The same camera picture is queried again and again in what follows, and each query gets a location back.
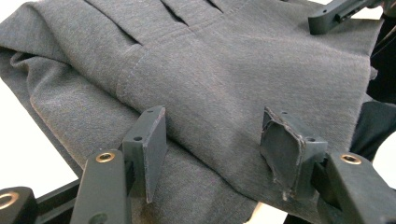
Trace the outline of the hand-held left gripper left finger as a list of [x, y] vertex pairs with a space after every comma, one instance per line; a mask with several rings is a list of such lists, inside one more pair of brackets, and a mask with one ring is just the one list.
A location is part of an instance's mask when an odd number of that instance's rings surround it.
[[133, 166], [131, 194], [153, 201], [167, 152], [165, 107], [145, 110], [122, 140], [122, 152]]

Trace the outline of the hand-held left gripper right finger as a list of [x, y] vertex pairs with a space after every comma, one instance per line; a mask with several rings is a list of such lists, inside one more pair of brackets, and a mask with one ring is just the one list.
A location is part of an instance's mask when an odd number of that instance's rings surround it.
[[285, 198], [314, 197], [314, 165], [324, 160], [328, 142], [287, 111], [264, 108], [260, 153]]

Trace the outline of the dark grey pleated skirt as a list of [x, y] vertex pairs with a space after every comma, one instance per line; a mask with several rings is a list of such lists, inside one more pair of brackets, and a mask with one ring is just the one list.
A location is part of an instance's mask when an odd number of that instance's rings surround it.
[[330, 151], [372, 157], [396, 132], [396, 78], [372, 63], [382, 21], [311, 35], [308, 0], [38, 0], [0, 22], [0, 78], [78, 163], [166, 110], [168, 152], [135, 224], [241, 224], [258, 203], [318, 222], [260, 153], [266, 109], [288, 111]]

